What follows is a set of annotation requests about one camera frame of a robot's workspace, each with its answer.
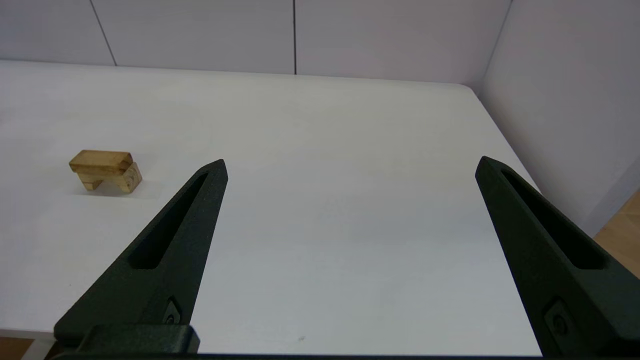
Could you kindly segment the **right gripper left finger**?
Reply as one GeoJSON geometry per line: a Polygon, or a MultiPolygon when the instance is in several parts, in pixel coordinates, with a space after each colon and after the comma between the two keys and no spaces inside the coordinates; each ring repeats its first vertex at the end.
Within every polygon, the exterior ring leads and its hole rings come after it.
{"type": "Polygon", "coordinates": [[[194,354],[190,321],[228,182],[197,170],[54,326],[78,354],[194,354]]]}

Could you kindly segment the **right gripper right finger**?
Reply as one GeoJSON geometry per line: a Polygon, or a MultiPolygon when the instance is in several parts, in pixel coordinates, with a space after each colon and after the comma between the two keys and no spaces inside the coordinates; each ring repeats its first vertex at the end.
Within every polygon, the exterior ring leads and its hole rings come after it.
{"type": "Polygon", "coordinates": [[[637,276],[507,164],[475,179],[542,355],[637,357],[637,276]]]}

